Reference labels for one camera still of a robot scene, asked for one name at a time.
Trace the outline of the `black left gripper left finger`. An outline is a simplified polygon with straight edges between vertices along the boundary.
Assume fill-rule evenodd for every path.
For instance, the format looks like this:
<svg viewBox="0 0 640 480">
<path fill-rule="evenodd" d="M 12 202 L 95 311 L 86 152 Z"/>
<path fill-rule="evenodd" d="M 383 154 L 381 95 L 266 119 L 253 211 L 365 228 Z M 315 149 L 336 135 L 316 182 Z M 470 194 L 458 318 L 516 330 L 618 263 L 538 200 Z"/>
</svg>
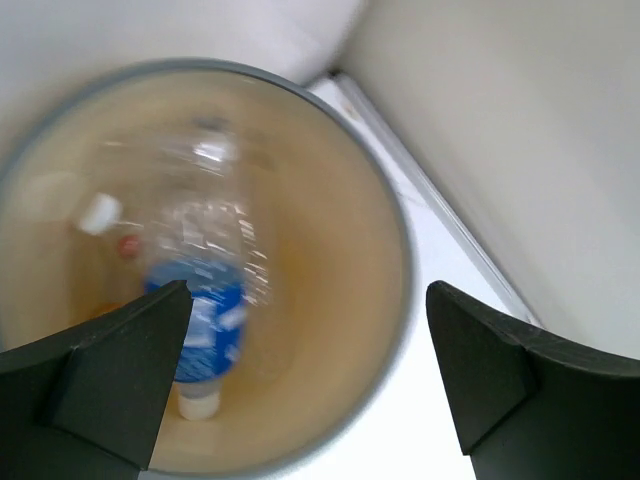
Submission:
<svg viewBox="0 0 640 480">
<path fill-rule="evenodd" d="M 148 469 L 191 315 L 172 281 L 1 354 L 4 479 L 136 479 Z"/>
</svg>

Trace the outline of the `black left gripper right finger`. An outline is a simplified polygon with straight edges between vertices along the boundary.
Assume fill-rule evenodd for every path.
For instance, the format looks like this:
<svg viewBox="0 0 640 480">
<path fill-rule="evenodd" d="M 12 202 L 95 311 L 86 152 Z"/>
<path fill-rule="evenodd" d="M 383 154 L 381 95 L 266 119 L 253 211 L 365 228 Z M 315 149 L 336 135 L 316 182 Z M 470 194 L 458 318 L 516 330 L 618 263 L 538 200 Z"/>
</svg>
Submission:
<svg viewBox="0 0 640 480">
<path fill-rule="evenodd" d="M 478 479 L 636 479 L 639 362 L 503 314 L 444 282 L 426 313 Z"/>
</svg>

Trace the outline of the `red label plastic bottle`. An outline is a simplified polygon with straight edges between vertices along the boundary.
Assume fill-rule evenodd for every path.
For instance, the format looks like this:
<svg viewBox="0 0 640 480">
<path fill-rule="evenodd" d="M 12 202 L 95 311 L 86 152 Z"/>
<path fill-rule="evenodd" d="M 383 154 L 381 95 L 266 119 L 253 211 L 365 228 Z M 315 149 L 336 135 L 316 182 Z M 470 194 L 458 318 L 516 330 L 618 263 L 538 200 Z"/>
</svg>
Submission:
<svg viewBox="0 0 640 480">
<path fill-rule="evenodd" d="M 125 235 L 117 242 L 117 252 L 122 258 L 133 259 L 139 255 L 140 245 L 141 241 L 138 235 Z"/>
</svg>

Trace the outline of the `clear unlabelled plastic bottle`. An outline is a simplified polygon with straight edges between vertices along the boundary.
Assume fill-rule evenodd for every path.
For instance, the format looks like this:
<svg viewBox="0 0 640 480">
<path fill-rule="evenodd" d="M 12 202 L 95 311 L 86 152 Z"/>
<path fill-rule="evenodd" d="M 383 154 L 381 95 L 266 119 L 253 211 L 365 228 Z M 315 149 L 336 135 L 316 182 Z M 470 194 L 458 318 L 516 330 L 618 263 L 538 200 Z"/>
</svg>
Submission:
<svg viewBox="0 0 640 480">
<path fill-rule="evenodd" d="M 88 235 L 101 235 L 119 222 L 122 210 L 123 206 L 118 199 L 99 193 L 80 215 L 76 227 Z"/>
</svg>

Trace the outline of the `blue label bottle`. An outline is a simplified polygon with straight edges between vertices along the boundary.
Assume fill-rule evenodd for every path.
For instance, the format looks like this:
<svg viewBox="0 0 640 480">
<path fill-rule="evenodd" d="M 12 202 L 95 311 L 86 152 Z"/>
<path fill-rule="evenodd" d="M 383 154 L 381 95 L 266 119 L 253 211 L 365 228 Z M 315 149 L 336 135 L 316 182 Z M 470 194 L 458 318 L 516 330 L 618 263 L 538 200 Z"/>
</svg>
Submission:
<svg viewBox="0 0 640 480">
<path fill-rule="evenodd" d="M 174 382 L 189 421 L 220 408 L 222 379 L 243 349 L 248 310 L 270 293 L 229 121 L 191 121 L 156 138 L 160 160 L 145 226 L 144 287 L 185 282 L 192 298 Z"/>
</svg>

